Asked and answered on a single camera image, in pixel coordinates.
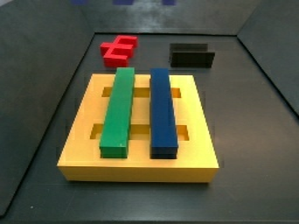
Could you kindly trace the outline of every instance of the blue block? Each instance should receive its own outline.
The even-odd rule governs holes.
[[[115,5],[133,5],[135,0],[114,0]]]
[[[164,5],[176,5],[176,0],[164,0]]]
[[[89,3],[89,0],[71,0],[74,4],[83,5]]]
[[[177,158],[178,134],[168,68],[151,69],[151,158]]]

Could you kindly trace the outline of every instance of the red block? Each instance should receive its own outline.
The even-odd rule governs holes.
[[[99,48],[106,67],[129,67],[129,59],[134,57],[137,46],[137,37],[125,35],[118,35],[114,43],[102,43]]]

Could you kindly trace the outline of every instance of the green block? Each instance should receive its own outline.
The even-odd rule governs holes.
[[[127,158],[135,92],[135,69],[121,67],[107,106],[99,149],[103,158]]]

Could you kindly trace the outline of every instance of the wall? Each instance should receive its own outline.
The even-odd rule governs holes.
[[[69,0],[0,8],[0,215],[43,139],[94,31]]]
[[[89,0],[81,6],[95,32],[190,33],[237,35],[261,0],[135,0],[114,5],[113,0]]]
[[[299,114],[299,1],[265,0],[238,38]]]

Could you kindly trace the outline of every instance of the yellow frame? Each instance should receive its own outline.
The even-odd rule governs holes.
[[[212,182],[220,163],[192,75],[170,76],[180,134],[178,159],[150,158],[149,74],[135,76],[137,97],[131,117],[129,158],[101,158],[99,132],[105,123],[109,90],[114,85],[114,79],[114,74],[91,76],[58,163],[66,179],[117,182]]]

